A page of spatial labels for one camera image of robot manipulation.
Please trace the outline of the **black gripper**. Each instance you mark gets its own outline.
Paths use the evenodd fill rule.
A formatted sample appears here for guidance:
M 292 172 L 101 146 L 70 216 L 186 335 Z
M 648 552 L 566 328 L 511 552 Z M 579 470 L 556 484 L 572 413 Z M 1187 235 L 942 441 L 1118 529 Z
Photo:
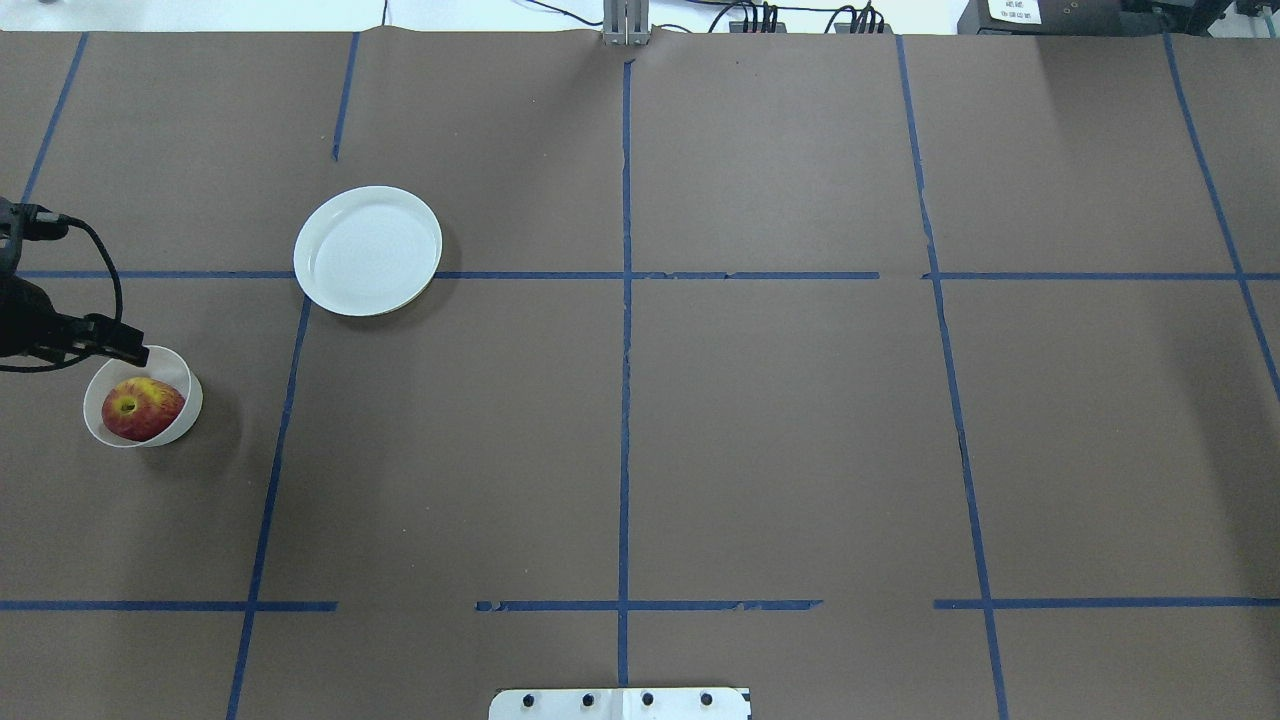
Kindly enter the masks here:
M 69 357 L 101 356 L 132 366 L 148 364 L 142 331 L 102 314 L 59 313 L 47 293 L 19 277 L 3 278 L 1 356 L 33 357 L 65 366 Z

